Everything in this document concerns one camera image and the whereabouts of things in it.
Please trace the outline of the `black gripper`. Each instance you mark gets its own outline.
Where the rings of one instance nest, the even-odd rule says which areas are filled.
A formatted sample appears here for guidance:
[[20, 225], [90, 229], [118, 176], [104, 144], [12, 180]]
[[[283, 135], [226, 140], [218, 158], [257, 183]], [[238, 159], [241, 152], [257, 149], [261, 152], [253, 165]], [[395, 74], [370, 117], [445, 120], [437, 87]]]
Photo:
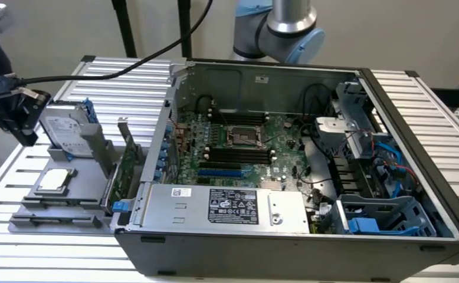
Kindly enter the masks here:
[[32, 92], [38, 94], [38, 98], [15, 94], [0, 99], [0, 128], [15, 136], [23, 146], [34, 146], [38, 141], [35, 126], [51, 101], [47, 91]]

